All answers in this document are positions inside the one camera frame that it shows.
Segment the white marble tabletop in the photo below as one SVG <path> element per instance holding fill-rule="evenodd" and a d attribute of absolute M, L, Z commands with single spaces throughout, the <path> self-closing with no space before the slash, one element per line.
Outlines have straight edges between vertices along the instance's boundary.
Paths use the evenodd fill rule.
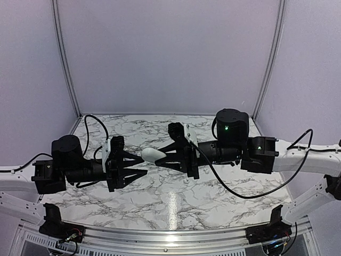
<path fill-rule="evenodd" d="M 123 135 L 125 150 L 140 154 L 146 147 L 160 148 L 173 142 L 167 133 L 168 124 L 190 124 L 197 131 L 199 142 L 213 140 L 210 127 L 213 116 L 98 116 L 110 136 Z M 100 124 L 88 118 L 90 147 L 85 157 L 92 158 L 105 134 Z M 75 131 L 82 149 L 86 130 L 82 121 Z M 250 137 L 259 132 L 250 119 Z M 136 168 L 148 174 L 124 189 L 110 193 L 105 181 L 91 187 L 44 195 L 43 203 L 56 204 L 65 221 L 82 224 L 144 230 L 202 230 L 236 227 L 270 220 L 272 208 L 290 201 L 286 188 L 266 197 L 244 200 L 226 191 L 208 167 L 199 168 L 199 180 L 171 169 L 142 163 Z M 256 195 L 283 183 L 280 174 L 254 174 L 229 165 L 215 166 L 220 177 L 234 191 Z"/>

